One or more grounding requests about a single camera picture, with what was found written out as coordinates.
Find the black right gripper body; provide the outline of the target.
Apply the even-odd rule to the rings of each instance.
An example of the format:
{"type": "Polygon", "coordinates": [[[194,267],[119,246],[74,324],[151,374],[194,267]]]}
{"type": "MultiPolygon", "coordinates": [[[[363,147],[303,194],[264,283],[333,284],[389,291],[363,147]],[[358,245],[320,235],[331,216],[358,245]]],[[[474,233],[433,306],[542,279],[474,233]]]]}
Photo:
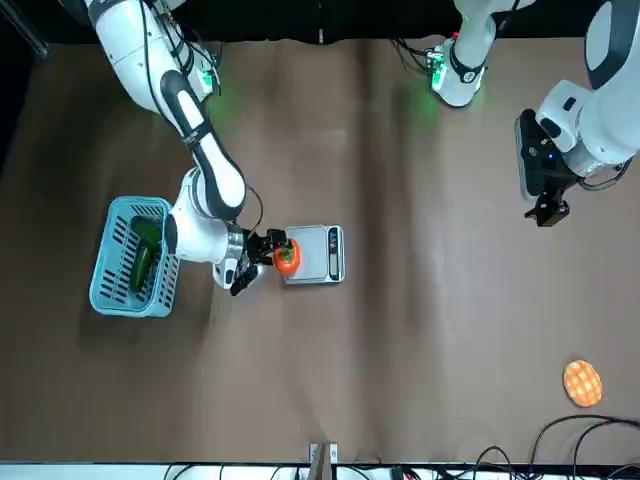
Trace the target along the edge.
{"type": "Polygon", "coordinates": [[[259,240],[255,233],[244,230],[244,246],[236,267],[234,281],[230,293],[239,295],[245,290],[259,274],[259,240]]]}

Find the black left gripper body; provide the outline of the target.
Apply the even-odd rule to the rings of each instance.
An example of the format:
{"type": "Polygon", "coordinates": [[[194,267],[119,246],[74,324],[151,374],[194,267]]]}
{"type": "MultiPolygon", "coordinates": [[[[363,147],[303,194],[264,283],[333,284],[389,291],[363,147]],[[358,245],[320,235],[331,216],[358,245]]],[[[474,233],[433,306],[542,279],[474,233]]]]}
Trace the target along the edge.
{"type": "Polygon", "coordinates": [[[565,164],[554,139],[525,109],[514,126],[520,189],[525,200],[535,200],[549,186],[567,189],[577,183],[577,175],[565,164]]]}

